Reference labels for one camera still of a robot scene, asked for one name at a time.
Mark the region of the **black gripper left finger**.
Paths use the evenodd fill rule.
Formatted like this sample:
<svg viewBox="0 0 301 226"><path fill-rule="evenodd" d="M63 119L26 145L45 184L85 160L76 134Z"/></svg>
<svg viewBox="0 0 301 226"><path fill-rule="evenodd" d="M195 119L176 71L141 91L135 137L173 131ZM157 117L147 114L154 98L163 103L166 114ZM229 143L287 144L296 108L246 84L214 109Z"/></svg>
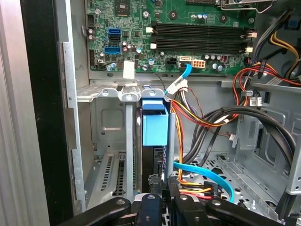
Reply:
<svg viewBox="0 0 301 226"><path fill-rule="evenodd" d="M124 197L115 197L73 218L62 226L161 226L163 180L150 175L150 193L139 194L133 202Z"/></svg>

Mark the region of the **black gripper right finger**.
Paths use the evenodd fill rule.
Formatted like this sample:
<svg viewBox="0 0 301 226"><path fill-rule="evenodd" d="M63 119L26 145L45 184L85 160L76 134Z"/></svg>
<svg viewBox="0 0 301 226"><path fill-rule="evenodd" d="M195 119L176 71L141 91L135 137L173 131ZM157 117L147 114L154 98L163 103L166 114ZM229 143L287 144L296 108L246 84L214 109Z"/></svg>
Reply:
<svg viewBox="0 0 301 226"><path fill-rule="evenodd" d="M176 177L167 179L170 193L169 210L172 226L280 226L272 219L252 212L223 199L195 202L187 194L180 194Z"/></svg>

